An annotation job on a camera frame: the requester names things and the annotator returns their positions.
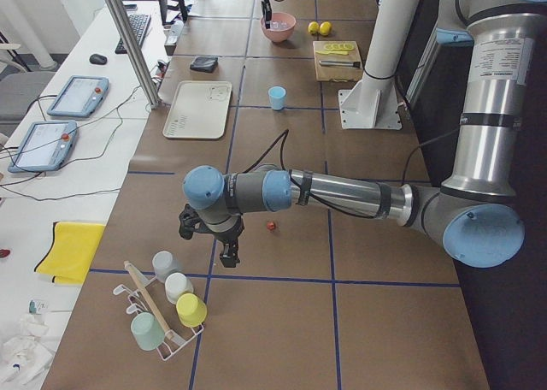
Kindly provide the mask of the cream bear serving tray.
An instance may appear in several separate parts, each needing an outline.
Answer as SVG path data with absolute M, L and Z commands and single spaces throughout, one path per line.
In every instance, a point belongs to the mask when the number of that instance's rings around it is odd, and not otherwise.
M 232 94 L 228 81 L 181 81 L 162 134 L 167 139 L 219 139 Z

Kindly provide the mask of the yellow plastic knife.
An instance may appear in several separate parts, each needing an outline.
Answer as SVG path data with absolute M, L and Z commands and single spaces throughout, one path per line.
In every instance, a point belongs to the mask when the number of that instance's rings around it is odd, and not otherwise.
M 345 50 L 316 50 L 315 54 L 323 56 L 348 56 L 349 52 Z

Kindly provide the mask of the grey folded cloth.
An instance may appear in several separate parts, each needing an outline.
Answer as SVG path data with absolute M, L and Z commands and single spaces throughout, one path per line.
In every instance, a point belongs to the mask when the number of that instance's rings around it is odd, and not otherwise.
M 196 56 L 190 64 L 190 70 L 212 74 L 218 66 L 218 60 L 217 56 Z

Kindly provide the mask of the mint green upturned cup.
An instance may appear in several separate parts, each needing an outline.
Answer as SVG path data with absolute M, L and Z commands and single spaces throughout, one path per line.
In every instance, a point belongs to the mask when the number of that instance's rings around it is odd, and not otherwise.
M 132 319 L 131 332 L 138 347 L 144 351 L 154 351 L 165 337 L 161 325 L 149 312 L 138 313 Z

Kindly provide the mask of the light blue plastic cup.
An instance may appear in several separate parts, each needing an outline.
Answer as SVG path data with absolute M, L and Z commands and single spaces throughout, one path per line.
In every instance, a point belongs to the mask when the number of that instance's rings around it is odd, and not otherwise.
M 283 86 L 272 86 L 268 89 L 271 109 L 281 111 L 285 107 L 286 89 Z

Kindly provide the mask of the far blue teach pendant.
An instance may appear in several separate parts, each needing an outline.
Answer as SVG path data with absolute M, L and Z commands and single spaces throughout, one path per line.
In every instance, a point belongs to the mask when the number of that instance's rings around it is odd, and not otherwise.
M 106 77 L 73 75 L 56 96 L 47 114 L 54 117 L 89 117 L 109 91 Z

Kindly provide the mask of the black computer mouse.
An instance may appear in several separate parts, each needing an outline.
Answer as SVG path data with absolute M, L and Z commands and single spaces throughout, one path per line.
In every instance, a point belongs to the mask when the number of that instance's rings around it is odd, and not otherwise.
M 108 58 L 100 54 L 91 54 L 89 62 L 95 65 L 106 65 L 108 63 Z

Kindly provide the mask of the yellow cloth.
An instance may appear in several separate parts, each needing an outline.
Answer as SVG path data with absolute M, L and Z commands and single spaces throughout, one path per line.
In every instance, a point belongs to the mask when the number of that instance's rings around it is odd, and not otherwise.
M 56 284 L 83 284 L 104 229 L 100 223 L 55 222 L 50 249 L 34 271 Z

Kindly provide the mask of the lower whole lemon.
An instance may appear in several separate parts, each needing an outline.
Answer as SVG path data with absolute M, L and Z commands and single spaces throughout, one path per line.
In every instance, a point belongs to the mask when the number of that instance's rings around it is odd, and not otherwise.
M 320 31 L 320 24 L 317 21 L 311 21 L 308 24 L 308 33 L 310 35 L 317 35 Z

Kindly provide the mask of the yellow upturned cup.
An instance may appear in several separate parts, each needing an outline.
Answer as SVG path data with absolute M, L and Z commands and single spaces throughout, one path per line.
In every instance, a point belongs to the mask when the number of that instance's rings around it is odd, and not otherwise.
M 206 304 L 197 295 L 190 292 L 186 292 L 178 298 L 176 310 L 180 322 L 188 328 L 195 328 L 202 324 L 208 313 Z

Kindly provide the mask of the pink bowl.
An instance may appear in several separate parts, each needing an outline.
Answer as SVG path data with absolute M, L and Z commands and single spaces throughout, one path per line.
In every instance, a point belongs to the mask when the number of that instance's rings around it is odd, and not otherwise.
M 294 28 L 296 26 L 296 18 L 291 15 L 284 12 L 274 12 L 272 13 L 272 19 L 283 19 L 284 21 L 291 23 L 291 28 L 289 30 L 283 31 L 283 32 L 271 32 L 264 26 L 264 20 L 261 18 L 261 30 L 263 35 L 269 39 L 270 41 L 274 43 L 281 43 L 283 41 L 286 41 L 294 32 Z

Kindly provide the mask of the blue teach pendant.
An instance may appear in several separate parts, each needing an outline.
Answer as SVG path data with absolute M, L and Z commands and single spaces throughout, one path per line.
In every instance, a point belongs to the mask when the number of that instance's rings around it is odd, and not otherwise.
M 68 159 L 78 137 L 76 121 L 37 121 L 28 129 L 17 152 L 10 157 L 10 173 L 58 170 Z
M 56 96 L 47 114 L 54 117 L 89 117 L 109 91 L 106 77 L 73 75 Z

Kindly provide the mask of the grey upturned cup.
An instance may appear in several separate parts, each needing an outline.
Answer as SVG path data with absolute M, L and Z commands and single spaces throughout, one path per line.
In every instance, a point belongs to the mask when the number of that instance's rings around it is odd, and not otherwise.
M 181 273 L 182 266 L 179 260 L 170 251 L 159 251 L 152 258 L 152 266 L 156 278 L 164 283 L 173 273 Z

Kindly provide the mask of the white upturned cup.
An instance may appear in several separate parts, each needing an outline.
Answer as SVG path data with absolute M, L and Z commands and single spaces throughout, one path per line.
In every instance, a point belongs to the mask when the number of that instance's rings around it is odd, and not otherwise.
M 169 275 L 165 280 L 164 287 L 166 297 L 171 304 L 177 304 L 179 298 L 185 293 L 194 293 L 190 279 L 180 272 Z

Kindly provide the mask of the black keyboard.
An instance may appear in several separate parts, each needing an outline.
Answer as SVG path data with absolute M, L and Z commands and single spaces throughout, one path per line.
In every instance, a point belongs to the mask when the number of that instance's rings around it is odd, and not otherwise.
M 146 38 L 150 22 L 151 15 L 148 14 L 130 14 L 128 16 L 129 24 L 132 29 L 133 35 L 138 43 L 139 47 L 142 47 Z M 118 44 L 115 47 L 115 54 L 126 54 L 126 46 L 123 40 L 120 38 Z

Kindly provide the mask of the whole lemon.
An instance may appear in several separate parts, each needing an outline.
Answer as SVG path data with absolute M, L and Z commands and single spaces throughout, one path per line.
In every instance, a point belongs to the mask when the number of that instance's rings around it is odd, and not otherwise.
M 317 35 L 320 31 L 320 24 L 317 21 L 311 21 L 308 24 L 308 33 L 310 35 Z
M 328 37 L 332 32 L 332 23 L 330 21 L 323 21 L 319 26 L 319 34 L 322 37 Z

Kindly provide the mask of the wooden cutting board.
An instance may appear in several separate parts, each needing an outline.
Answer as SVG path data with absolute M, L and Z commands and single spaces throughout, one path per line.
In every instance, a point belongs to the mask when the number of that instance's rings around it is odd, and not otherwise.
M 350 50 L 348 56 L 323 56 L 315 54 L 316 50 L 325 50 L 325 44 L 353 44 L 354 50 Z M 358 81 L 363 74 L 363 65 L 356 41 L 314 41 L 313 42 L 314 59 L 315 59 L 315 74 L 318 81 Z M 335 60 L 335 61 L 359 61 L 361 67 L 356 68 L 328 68 L 322 67 L 319 60 Z

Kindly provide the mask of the pile of clear ice cubes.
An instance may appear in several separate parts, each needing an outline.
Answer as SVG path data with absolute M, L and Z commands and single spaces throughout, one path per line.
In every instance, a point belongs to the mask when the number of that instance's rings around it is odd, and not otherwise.
M 283 32 L 291 28 L 291 23 L 284 21 L 283 19 L 272 19 L 270 21 L 270 28 L 268 29 L 271 32 Z

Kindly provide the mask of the near blue teach pendant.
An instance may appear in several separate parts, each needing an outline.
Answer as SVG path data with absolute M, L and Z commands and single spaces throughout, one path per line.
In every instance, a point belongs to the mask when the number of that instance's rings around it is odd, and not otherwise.
M 10 157 L 10 173 L 58 170 L 68 159 L 78 137 L 76 121 L 37 121 L 28 129 L 17 152 Z

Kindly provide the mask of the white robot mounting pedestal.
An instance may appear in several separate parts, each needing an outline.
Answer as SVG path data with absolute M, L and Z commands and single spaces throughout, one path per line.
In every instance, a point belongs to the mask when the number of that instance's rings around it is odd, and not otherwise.
M 395 75 L 420 0 L 381 0 L 362 78 L 338 92 L 343 129 L 402 128 Z

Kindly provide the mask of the upper whole lemon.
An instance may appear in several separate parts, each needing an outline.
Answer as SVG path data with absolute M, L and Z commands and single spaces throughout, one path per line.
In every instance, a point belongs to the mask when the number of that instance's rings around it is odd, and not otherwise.
M 319 26 L 319 34 L 322 37 L 328 37 L 332 32 L 332 23 L 330 21 L 323 21 Z

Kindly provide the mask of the aluminium frame post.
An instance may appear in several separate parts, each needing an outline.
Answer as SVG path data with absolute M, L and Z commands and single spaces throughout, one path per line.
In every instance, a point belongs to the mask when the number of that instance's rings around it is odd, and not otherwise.
M 138 78 L 138 82 L 147 97 L 148 103 L 152 109 L 156 109 L 159 106 L 161 99 L 158 96 L 156 85 L 150 76 L 141 48 L 138 46 L 133 35 L 123 2 L 122 0 L 105 0 L 105 3 L 112 15 L 120 37 L 126 46 L 129 60 Z

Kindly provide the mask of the crumpled white tissue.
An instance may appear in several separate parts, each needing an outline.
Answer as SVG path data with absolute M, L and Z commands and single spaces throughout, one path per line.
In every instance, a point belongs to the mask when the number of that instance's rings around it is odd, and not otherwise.
M 49 330 L 40 315 L 21 317 L 20 333 L 1 345 L 2 389 L 9 383 L 25 386 L 50 367 L 54 352 L 42 343 Z

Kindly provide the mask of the steel muddler with black tip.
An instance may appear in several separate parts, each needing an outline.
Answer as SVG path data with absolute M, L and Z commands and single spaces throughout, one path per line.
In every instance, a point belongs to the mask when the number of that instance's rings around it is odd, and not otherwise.
M 356 68 L 359 69 L 361 67 L 361 63 L 359 61 L 335 61 L 335 60 L 319 60 L 319 64 L 322 67 L 328 67 L 328 68 Z

